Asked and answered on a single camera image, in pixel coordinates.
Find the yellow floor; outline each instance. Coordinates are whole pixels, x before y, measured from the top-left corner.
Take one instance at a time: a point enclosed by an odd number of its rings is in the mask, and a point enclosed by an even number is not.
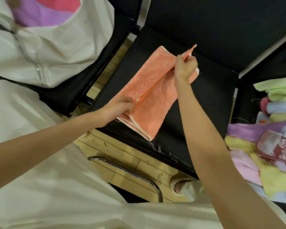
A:
[[[97,96],[110,79],[131,44],[132,42],[128,39],[123,43],[96,83],[90,89],[87,96],[93,99]],[[148,175],[160,187],[163,193],[164,202],[187,201],[183,196],[175,196],[169,187],[171,180],[175,177],[185,177],[185,175],[178,170],[97,130],[93,130],[92,134],[89,134],[87,137],[80,137],[75,143],[80,146],[87,157],[100,155],[118,163],[123,163],[131,169],[135,169],[136,171]],[[106,165],[103,162],[97,161],[91,163],[98,168],[107,182],[150,202],[158,201],[156,190],[149,184]]]

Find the green towel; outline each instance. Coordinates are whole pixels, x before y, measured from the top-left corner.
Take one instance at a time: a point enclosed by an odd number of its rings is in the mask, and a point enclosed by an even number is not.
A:
[[[286,78],[271,79],[254,84],[256,90],[266,91],[271,101],[286,102]]]

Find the hand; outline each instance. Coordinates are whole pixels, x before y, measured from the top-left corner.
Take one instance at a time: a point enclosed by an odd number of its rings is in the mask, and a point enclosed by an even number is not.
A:
[[[132,97],[117,97],[114,101],[109,102],[103,108],[95,112],[100,119],[98,128],[104,127],[110,121],[121,116],[124,112],[132,111],[133,108],[134,102]]]
[[[177,63],[175,66],[175,78],[176,80],[188,80],[189,77],[195,72],[198,66],[196,57],[188,56],[185,61],[182,59],[181,55],[177,56]]]

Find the floor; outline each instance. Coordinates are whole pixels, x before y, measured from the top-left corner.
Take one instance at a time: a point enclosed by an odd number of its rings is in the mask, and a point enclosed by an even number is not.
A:
[[[132,42],[126,39],[96,83],[87,93],[87,96],[95,99],[102,87],[110,79],[131,44]],[[80,137],[75,143],[83,150],[87,157],[95,155],[102,156],[116,163],[122,163],[123,166],[126,165],[130,169],[136,170],[136,172],[149,176],[150,179],[156,182],[160,187],[164,202],[187,201],[184,196],[174,195],[169,187],[172,179],[185,177],[185,175],[178,170],[97,130],[93,130],[91,134]],[[97,167],[101,176],[107,182],[150,202],[158,202],[156,190],[151,185],[103,162],[97,161],[91,163]]]

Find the purple fabric in bag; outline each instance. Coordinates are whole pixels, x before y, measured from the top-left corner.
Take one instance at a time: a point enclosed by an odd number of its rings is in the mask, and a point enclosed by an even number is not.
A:
[[[265,124],[229,124],[227,135],[234,136],[243,140],[258,142],[264,133],[268,130],[282,133],[286,126],[286,121],[265,123]]]
[[[74,13],[53,10],[37,0],[20,0],[19,8],[12,8],[16,23],[23,27],[56,26],[66,22]]]

